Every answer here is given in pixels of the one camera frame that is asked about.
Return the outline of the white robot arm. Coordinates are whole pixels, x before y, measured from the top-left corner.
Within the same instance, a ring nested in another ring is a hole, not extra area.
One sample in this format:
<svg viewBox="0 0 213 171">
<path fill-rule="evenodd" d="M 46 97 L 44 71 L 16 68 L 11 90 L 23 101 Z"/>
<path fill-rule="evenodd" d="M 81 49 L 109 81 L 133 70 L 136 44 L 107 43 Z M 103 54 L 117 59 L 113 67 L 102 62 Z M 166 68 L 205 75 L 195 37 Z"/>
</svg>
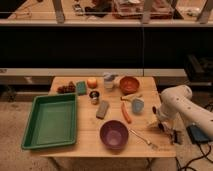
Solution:
<svg viewBox="0 0 213 171">
<path fill-rule="evenodd" d="M 164 89 L 160 93 L 161 105 L 152 107 L 158 123 L 171 123 L 177 113 L 194 122 L 213 140 L 213 113 L 191 101 L 192 90 L 187 85 Z"/>
</svg>

